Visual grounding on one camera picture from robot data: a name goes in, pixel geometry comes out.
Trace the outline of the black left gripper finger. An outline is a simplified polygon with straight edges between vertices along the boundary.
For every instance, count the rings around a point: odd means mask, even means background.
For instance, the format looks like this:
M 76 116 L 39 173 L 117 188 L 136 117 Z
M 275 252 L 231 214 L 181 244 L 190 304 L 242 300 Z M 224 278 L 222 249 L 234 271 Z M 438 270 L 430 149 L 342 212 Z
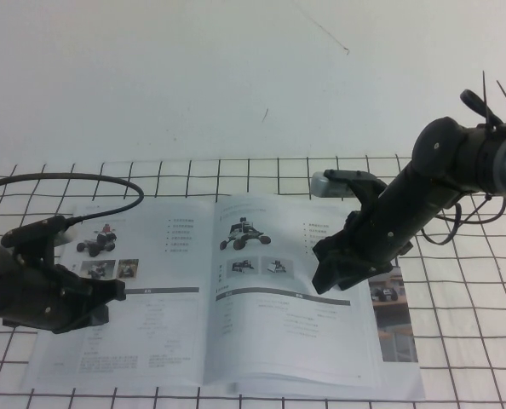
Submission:
M 90 303 L 107 304 L 110 301 L 124 301 L 126 299 L 125 283 L 121 280 L 86 279 L 86 285 Z
M 85 310 L 84 325 L 105 325 L 109 321 L 106 304 L 88 306 Z

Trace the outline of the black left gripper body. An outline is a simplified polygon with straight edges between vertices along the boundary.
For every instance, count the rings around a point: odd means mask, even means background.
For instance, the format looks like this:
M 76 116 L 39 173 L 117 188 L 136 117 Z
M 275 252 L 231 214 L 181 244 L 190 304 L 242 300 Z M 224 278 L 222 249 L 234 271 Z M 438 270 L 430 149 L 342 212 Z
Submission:
M 87 327 L 92 281 L 67 271 L 23 268 L 0 280 L 2 320 L 7 327 L 64 333 Z

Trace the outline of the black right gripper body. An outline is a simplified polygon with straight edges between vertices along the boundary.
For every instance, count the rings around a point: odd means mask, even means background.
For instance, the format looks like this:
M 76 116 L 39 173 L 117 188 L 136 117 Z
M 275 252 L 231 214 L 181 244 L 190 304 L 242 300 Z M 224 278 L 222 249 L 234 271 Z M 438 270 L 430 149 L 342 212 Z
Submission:
M 391 262 L 410 248 L 414 208 L 404 199 L 378 199 L 348 215 L 341 231 L 329 237 L 346 240 L 352 287 L 390 270 Z

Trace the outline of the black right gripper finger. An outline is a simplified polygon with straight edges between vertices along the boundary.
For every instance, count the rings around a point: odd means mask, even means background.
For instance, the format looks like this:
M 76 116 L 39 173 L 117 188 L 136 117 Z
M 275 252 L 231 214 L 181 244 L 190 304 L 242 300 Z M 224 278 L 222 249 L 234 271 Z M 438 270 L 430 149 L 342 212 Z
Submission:
M 346 256 L 346 240 L 335 237 L 327 237 L 320 240 L 314 247 L 313 253 L 319 265 L 329 262 L 341 262 Z
M 342 291 L 352 287 L 348 273 L 350 261 L 347 256 L 332 255 L 319 262 L 312 280 L 313 287 L 319 295 L 325 294 L 335 286 Z

